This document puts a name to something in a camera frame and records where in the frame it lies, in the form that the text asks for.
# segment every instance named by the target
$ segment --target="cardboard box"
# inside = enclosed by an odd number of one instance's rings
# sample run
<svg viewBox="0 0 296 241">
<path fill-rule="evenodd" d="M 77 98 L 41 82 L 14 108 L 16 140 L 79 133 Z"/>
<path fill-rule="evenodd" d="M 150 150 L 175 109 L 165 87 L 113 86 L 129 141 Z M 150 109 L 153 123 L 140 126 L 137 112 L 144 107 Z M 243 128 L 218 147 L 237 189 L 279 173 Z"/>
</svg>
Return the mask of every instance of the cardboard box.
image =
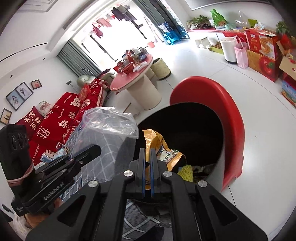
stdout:
<svg viewBox="0 0 296 241">
<path fill-rule="evenodd" d="M 296 80 L 296 61 L 285 56 L 285 49 L 283 48 L 280 41 L 277 42 L 277 45 L 279 46 L 279 49 L 283 54 L 283 59 L 279 68 L 290 75 L 294 80 Z"/>
<path fill-rule="evenodd" d="M 289 75 L 283 80 L 281 94 L 296 108 L 296 81 Z"/>
<path fill-rule="evenodd" d="M 249 49 L 253 52 L 265 55 L 273 60 L 276 60 L 280 53 L 278 45 L 279 37 L 268 31 L 249 28 L 245 30 Z"/>
<path fill-rule="evenodd" d="M 263 74 L 265 77 L 269 78 L 273 82 L 278 79 L 279 65 L 281 63 L 280 58 L 275 61 L 269 57 L 250 51 L 248 49 L 247 55 L 250 68 Z"/>
<path fill-rule="evenodd" d="M 213 51 L 213 52 L 216 52 L 216 53 L 224 54 L 223 50 L 219 49 L 219 48 L 210 47 L 209 50 Z"/>
</svg>

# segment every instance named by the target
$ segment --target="pink tabletop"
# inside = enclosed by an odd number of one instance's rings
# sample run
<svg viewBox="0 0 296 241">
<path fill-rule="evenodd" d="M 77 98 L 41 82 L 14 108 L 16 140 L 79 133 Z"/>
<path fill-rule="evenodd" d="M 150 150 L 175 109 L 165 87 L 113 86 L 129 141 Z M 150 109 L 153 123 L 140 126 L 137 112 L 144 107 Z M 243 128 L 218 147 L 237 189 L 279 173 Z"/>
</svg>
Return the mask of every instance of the pink tabletop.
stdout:
<svg viewBox="0 0 296 241">
<path fill-rule="evenodd" d="M 149 64 L 151 63 L 151 61 L 153 60 L 153 57 L 151 54 L 147 54 L 147 58 L 145 59 L 145 61 L 148 63 L 147 66 L 145 66 L 144 68 L 142 68 L 139 72 L 136 71 L 134 73 L 129 73 L 129 74 L 125 74 L 125 73 L 118 73 L 115 78 L 113 79 L 110 89 L 112 91 L 117 91 L 120 90 L 121 88 L 125 87 L 126 85 L 128 85 L 130 82 L 132 82 L 135 78 L 137 78 L 140 74 L 142 74 L 144 71 L 147 70 L 147 67 L 149 66 Z"/>
</svg>

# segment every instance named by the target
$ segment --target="yellow snack bag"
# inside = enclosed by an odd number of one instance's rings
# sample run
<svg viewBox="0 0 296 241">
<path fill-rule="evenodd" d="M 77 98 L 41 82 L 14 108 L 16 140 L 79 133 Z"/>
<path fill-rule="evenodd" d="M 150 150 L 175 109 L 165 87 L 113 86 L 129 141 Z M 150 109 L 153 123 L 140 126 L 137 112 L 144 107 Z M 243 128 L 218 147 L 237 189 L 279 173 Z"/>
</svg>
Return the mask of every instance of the yellow snack bag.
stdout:
<svg viewBox="0 0 296 241">
<path fill-rule="evenodd" d="M 143 130 L 146 140 L 146 161 L 150 160 L 150 148 L 156 149 L 157 160 L 164 161 L 167 164 L 168 170 L 171 171 L 173 167 L 178 163 L 182 156 L 181 152 L 177 150 L 171 150 L 168 148 L 163 136 L 158 132 L 149 129 Z M 150 189 L 150 168 L 146 168 L 146 185 L 145 189 Z"/>
</svg>

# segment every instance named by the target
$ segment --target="metal screw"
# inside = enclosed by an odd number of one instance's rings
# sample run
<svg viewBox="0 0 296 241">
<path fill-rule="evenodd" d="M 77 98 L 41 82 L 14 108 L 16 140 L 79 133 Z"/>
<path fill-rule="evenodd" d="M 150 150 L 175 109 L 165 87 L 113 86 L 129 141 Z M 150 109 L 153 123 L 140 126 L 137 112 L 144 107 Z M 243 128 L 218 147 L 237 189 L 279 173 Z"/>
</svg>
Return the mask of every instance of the metal screw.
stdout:
<svg viewBox="0 0 296 241">
<path fill-rule="evenodd" d="M 131 170 L 126 170 L 124 173 L 123 173 L 126 177 L 131 177 L 133 175 L 133 171 Z"/>
<path fill-rule="evenodd" d="M 172 174 L 172 172 L 170 172 L 170 171 L 164 171 L 164 172 L 163 172 L 163 175 L 164 175 L 165 177 L 171 177 L 173 174 Z"/>
<path fill-rule="evenodd" d="M 207 182 L 205 180 L 200 180 L 197 183 L 201 188 L 205 188 L 207 186 Z"/>
<path fill-rule="evenodd" d="M 89 187 L 94 188 L 98 185 L 99 183 L 96 180 L 92 180 L 89 182 Z"/>
</svg>

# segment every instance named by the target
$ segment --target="green bag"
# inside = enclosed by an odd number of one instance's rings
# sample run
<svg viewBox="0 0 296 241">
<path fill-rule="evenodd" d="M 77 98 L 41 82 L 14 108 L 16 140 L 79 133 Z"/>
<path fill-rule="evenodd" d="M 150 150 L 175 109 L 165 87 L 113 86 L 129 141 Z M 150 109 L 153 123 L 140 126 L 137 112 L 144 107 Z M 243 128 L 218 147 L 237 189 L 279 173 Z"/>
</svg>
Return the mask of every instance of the green bag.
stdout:
<svg viewBox="0 0 296 241">
<path fill-rule="evenodd" d="M 225 18 L 221 14 L 217 13 L 216 9 L 213 9 L 211 14 L 216 26 L 224 26 L 227 24 Z"/>
</svg>

